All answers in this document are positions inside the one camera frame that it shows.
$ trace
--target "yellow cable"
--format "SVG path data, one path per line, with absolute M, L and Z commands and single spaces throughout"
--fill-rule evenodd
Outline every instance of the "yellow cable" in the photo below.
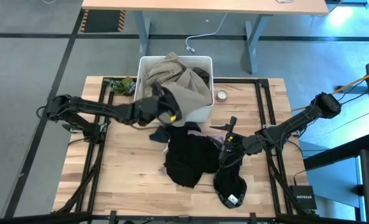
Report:
M 360 82 L 360 81 L 362 81 L 362 80 L 366 80 L 367 78 L 369 78 L 369 75 L 366 75 L 366 76 L 364 76 L 364 77 L 362 77 L 362 78 L 359 78 L 358 80 L 355 80 L 354 82 L 351 82 L 351 83 L 349 83 L 349 84 L 347 84 L 347 85 L 345 85 L 345 86 L 343 86 L 343 87 L 339 88 L 338 90 L 335 90 L 335 91 L 334 91 L 334 92 L 332 92 L 331 94 L 332 94 L 332 95 L 334 95 L 334 94 L 336 94 L 336 93 L 339 93 L 339 92 L 343 91 L 344 89 L 347 89 L 348 87 L 352 86 L 354 83 L 358 83 L 358 82 Z M 306 108 L 306 107 L 307 107 L 307 106 L 303 106 L 303 107 L 301 107 L 301 108 L 293 109 L 292 111 L 301 110 L 301 109 L 304 109 L 304 108 Z

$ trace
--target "gray metal desk leg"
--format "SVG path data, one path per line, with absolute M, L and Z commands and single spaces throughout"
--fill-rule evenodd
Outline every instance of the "gray metal desk leg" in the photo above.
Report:
M 250 58 L 250 73 L 258 72 L 258 62 L 256 60 L 256 44 L 262 34 L 267 22 L 272 18 L 270 14 L 259 14 L 255 24 L 251 25 L 250 21 L 245 22 L 246 39 L 248 40 L 248 53 Z
M 145 19 L 142 11 L 133 11 L 134 20 L 136 21 L 137 30 L 140 38 L 140 58 L 147 55 L 150 19 Z

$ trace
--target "white plastic bin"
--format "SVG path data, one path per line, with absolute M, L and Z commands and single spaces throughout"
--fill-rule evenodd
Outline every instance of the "white plastic bin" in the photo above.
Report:
M 134 92 L 134 99 L 139 100 L 143 97 L 144 85 L 142 84 L 142 78 L 146 77 L 148 72 L 159 62 L 163 61 L 165 56 L 144 56 L 140 59 L 139 72 L 137 75 L 136 91 Z M 186 64 L 188 67 L 202 68 L 210 74 L 209 89 L 212 96 L 212 104 L 199 108 L 187 115 L 186 121 L 192 121 L 197 123 L 204 123 L 208 120 L 209 114 L 212 110 L 212 106 L 215 104 L 215 97 L 213 95 L 213 68 L 212 59 L 208 56 L 179 56 L 179 60 Z

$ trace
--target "gray cloth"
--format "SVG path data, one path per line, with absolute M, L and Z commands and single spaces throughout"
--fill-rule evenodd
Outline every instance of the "gray cloth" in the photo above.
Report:
M 212 95 L 203 80 L 188 66 L 183 64 L 177 55 L 169 53 L 165 60 L 157 64 L 144 79 L 144 97 L 152 95 L 151 85 L 159 82 L 174 96 L 182 112 L 182 119 L 172 125 L 181 127 L 187 115 L 196 109 L 212 104 Z M 170 123 L 167 113 L 159 117 L 163 122 Z

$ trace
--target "wooden desk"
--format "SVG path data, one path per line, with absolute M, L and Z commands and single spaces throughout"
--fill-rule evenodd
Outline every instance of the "wooden desk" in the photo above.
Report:
M 98 101 L 102 79 L 103 77 L 87 77 L 82 98 Z M 281 123 L 291 117 L 284 80 L 269 78 L 269 84 L 274 114 L 277 123 Z M 231 116 L 238 118 L 234 130 L 238 134 L 252 135 L 261 128 L 255 85 L 214 84 L 214 90 L 215 94 L 218 90 L 225 90 L 229 97 L 226 102 L 215 102 L 208 121 L 200 125 L 203 133 L 225 134 L 223 131 L 210 129 L 209 126 L 224 125 Z M 268 120 L 264 91 L 262 99 Z M 115 96 L 113 104 L 132 100 L 133 97 Z M 81 115 L 93 121 L 93 116 Z M 109 215 L 111 210 L 116 210 L 120 215 L 248 217 L 250 212 L 255 212 L 257 217 L 275 217 L 264 152 L 244 157 L 240 176 L 248 185 L 245 200 L 241 207 L 228 209 L 215 193 L 213 174 L 203 174 L 194 189 L 178 186 L 169 177 L 158 174 L 158 169 L 165 161 L 162 150 L 166 145 L 149 140 L 148 135 L 154 131 L 138 131 L 112 121 L 108 127 L 93 214 Z M 81 134 L 73 134 L 71 140 L 82 137 Z M 85 142 L 72 144 L 68 148 L 54 210 L 62 207 L 79 186 L 87 148 L 88 144 Z M 291 185 L 293 175 L 304 170 L 302 155 L 296 146 L 285 144 L 283 158 Z M 307 184 L 305 172 L 296 177 L 298 184 Z M 277 186 L 281 211 L 285 212 L 283 193 L 278 184 Z M 88 191 L 83 209 L 86 209 L 87 201 Z
M 294 0 L 290 3 L 278 3 L 276 0 L 83 0 L 82 8 L 132 10 L 139 32 L 140 57 L 147 55 L 151 25 L 149 19 L 144 19 L 142 11 L 202 11 L 258 14 L 253 26 L 250 21 L 245 22 L 251 74 L 255 74 L 258 71 L 256 44 L 273 14 L 326 15 L 329 12 L 325 0 Z

